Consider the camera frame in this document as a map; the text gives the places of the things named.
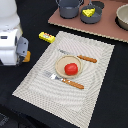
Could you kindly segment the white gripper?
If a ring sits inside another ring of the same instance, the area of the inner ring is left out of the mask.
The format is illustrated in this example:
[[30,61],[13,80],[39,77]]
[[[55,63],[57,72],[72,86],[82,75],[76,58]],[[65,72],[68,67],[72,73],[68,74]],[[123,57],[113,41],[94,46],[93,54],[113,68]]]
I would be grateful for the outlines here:
[[18,29],[0,32],[0,62],[4,66],[21,64],[27,55],[28,44]]

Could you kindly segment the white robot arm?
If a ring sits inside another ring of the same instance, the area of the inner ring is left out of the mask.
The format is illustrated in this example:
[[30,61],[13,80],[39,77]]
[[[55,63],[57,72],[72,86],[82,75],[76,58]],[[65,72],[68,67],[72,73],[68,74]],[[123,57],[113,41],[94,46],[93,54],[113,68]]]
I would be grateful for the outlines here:
[[29,42],[22,34],[15,0],[0,0],[0,62],[4,66],[19,65],[27,56]]

